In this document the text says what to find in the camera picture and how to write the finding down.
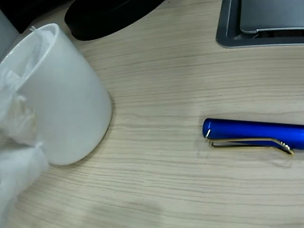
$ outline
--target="blue pen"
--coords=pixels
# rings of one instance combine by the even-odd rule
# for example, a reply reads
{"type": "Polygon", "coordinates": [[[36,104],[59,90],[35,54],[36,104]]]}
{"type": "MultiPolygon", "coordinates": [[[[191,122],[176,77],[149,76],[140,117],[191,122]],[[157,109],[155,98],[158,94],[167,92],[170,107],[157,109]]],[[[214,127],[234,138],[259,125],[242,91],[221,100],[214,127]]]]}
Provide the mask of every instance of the blue pen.
{"type": "Polygon", "coordinates": [[[275,147],[289,155],[304,150],[304,125],[206,119],[203,136],[214,147],[237,143],[246,146],[275,147]]]}

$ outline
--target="wooden desk surface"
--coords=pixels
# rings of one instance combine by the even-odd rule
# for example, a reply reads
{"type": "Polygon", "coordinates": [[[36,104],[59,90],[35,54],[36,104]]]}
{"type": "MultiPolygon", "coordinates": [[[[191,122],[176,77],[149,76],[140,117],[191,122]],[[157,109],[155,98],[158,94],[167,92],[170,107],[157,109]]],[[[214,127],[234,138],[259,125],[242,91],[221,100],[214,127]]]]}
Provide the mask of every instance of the wooden desk surface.
{"type": "Polygon", "coordinates": [[[214,150],[206,117],[304,124],[304,47],[224,49],[220,0],[170,0],[111,36],[75,40],[114,115],[98,148],[24,192],[12,228],[302,228],[303,157],[214,150]]]}

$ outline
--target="pen clip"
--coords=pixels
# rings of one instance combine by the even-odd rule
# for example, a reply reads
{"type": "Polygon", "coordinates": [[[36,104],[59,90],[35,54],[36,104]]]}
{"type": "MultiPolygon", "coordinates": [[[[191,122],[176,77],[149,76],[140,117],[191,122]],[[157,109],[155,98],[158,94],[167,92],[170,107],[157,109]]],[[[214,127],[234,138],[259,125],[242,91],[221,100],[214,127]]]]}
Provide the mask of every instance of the pen clip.
{"type": "Polygon", "coordinates": [[[208,129],[208,132],[206,134],[206,139],[209,142],[210,146],[215,148],[231,148],[231,147],[263,147],[263,148],[276,148],[280,151],[285,152],[286,154],[293,156],[294,151],[288,146],[286,143],[274,139],[274,138],[232,138],[232,139],[211,139],[209,138],[211,129],[208,129]],[[241,142],[257,142],[257,141],[265,141],[265,142],[273,142],[278,145],[278,147],[275,146],[260,146],[260,145],[216,145],[216,143],[241,143],[241,142]]]}

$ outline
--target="tissue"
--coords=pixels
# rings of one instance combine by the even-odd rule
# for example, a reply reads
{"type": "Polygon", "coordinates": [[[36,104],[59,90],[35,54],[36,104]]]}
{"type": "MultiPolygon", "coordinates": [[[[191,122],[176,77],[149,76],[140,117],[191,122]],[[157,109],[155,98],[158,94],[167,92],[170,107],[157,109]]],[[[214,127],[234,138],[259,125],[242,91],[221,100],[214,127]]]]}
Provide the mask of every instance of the tissue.
{"type": "Polygon", "coordinates": [[[35,112],[17,93],[48,45],[48,39],[41,38],[22,76],[0,69],[0,228],[5,227],[17,196],[49,166],[38,140],[35,112]]]}

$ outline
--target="white mug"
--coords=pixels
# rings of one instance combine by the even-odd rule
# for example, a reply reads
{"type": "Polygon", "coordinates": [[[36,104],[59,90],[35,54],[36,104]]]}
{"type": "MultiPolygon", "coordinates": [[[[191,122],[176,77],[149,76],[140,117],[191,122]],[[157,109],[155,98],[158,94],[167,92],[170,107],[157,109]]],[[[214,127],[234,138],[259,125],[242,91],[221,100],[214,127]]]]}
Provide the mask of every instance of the white mug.
{"type": "MultiPolygon", "coordinates": [[[[57,24],[39,30],[54,35],[44,56],[18,89],[37,117],[39,139],[56,165],[72,164],[87,156],[103,138],[112,106],[100,78],[57,24]]],[[[37,44],[33,33],[19,42],[0,67],[23,75],[25,61],[37,44]]]]}

